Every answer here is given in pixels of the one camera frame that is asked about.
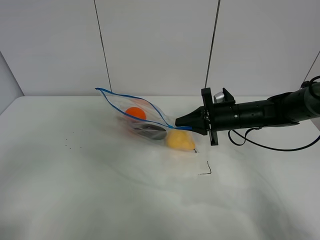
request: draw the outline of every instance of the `plastic bag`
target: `plastic bag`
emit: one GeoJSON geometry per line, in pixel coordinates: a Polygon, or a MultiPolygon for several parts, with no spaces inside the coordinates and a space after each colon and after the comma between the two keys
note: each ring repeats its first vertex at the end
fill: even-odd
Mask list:
{"type": "Polygon", "coordinates": [[[104,88],[96,90],[119,113],[119,122],[130,132],[158,145],[197,153],[192,132],[187,131],[190,126],[176,127],[174,118],[141,97],[117,94],[104,88]]]}

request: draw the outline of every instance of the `dark object in bag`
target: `dark object in bag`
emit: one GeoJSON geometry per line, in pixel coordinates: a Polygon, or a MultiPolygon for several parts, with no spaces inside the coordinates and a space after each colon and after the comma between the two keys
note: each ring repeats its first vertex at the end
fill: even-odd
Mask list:
{"type": "Polygon", "coordinates": [[[141,124],[139,127],[135,127],[133,130],[136,134],[152,140],[163,140],[167,136],[167,131],[163,127],[153,124],[141,124]]]}

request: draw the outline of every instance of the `white tabletop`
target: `white tabletop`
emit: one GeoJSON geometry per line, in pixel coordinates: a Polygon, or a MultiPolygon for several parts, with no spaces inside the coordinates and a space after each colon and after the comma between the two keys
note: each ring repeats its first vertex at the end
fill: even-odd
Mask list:
{"type": "MultiPolygon", "coordinates": [[[[202,105],[200,96],[145,98],[173,117],[202,105]]],[[[102,97],[21,97],[0,115],[0,238],[320,239],[319,144],[275,152],[219,132],[219,146],[195,136],[195,154],[117,124],[102,97]],[[207,161],[212,174],[199,175],[207,161]]],[[[296,148],[318,135],[304,121],[249,138],[296,148]]]]}

